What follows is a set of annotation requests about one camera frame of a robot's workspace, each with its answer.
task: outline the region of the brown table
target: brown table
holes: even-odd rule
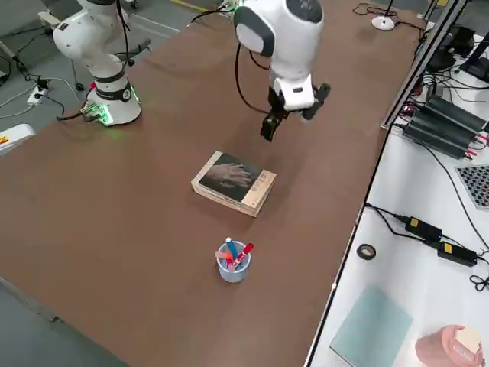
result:
[[[2,158],[0,275],[133,366],[302,365],[416,46],[416,30],[376,31],[355,5],[324,1],[314,80],[332,93],[273,143],[216,17],[132,68],[137,122],[53,123]],[[267,72],[246,53],[240,65],[266,108]],[[278,174],[257,219],[192,191],[216,149]],[[228,235],[256,244],[240,284],[215,269]]]

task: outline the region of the book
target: book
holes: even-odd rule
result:
[[[256,217],[277,175],[216,151],[192,180],[193,190],[210,200]]]

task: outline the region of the table surface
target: table surface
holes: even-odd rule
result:
[[[471,86],[487,86],[465,72],[452,73],[452,76]],[[445,98],[449,100],[448,92],[445,91]],[[467,100],[489,101],[488,90],[458,92]],[[460,96],[452,90],[457,106],[489,119],[486,103],[465,102]],[[465,217],[443,169],[425,148],[401,138],[401,133],[394,127],[387,139],[367,202],[393,213],[423,219],[466,247],[482,252],[484,244]],[[436,155],[452,175],[475,226],[485,241],[489,241],[489,211],[475,208],[455,172],[455,167],[470,164],[438,152]],[[489,149],[480,152],[473,164],[489,164]],[[394,230],[403,232],[402,223],[387,218]],[[364,261],[356,255],[356,249],[364,243],[377,249],[374,260]],[[392,235],[375,211],[364,209],[310,365],[346,365],[329,345],[367,284],[378,286],[413,318],[394,366],[423,365],[416,356],[414,343],[449,324],[474,327],[481,333],[481,343],[487,351],[489,291],[477,292],[469,277],[476,274],[485,279],[488,272],[489,266],[483,262],[467,268],[439,258],[435,250],[419,242]]]
[[[136,367],[303,364],[418,36],[374,30],[356,1],[323,5],[313,79],[332,92],[308,127],[259,136],[216,17],[131,68],[137,122],[52,124],[2,158],[2,277]],[[267,72],[242,56],[244,94],[265,107]],[[277,173],[257,219],[192,191],[216,149]],[[256,245],[240,284],[215,268],[226,236]]]

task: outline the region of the tape roll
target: tape roll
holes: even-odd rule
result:
[[[357,255],[363,258],[364,260],[371,260],[375,257],[377,252],[375,251],[374,246],[371,245],[359,245],[357,248]]]

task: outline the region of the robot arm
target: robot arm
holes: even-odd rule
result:
[[[122,33],[117,1],[78,0],[83,9],[62,21],[53,33],[58,49],[92,74],[96,87],[89,92],[87,104],[91,117],[99,116],[104,125],[131,122],[141,113],[124,63],[106,50],[106,45]]]
[[[247,49],[271,58],[269,103],[262,135],[271,140],[288,112],[310,120],[329,86],[314,87],[311,66],[324,14],[317,0],[247,0],[234,17],[236,36]]]

